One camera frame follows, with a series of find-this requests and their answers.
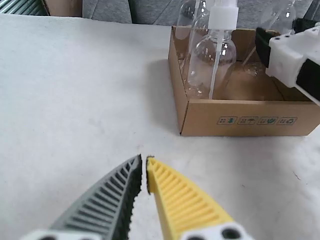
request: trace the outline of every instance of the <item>table surface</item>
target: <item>table surface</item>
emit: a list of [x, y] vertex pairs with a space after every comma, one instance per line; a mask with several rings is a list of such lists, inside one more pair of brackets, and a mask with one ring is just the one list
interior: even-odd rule
[[[49, 227], [126, 159], [155, 155], [257, 240], [320, 235], [320, 128], [307, 137], [182, 137], [170, 28], [0, 14], [0, 233]], [[161, 240], [154, 197], [130, 239]]]

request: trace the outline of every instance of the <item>cardboard box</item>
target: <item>cardboard box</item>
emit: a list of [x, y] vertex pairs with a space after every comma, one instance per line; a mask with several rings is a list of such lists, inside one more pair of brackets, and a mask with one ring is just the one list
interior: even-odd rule
[[50, 16], [82, 17], [82, 0], [43, 0]]
[[265, 74], [253, 77], [244, 72], [241, 62], [254, 30], [232, 34], [237, 63], [227, 91], [233, 100], [188, 99], [176, 50], [187, 50], [188, 43], [179, 41], [176, 46], [174, 32], [172, 27], [168, 60], [182, 136], [305, 136], [320, 124], [320, 107], [298, 90]]

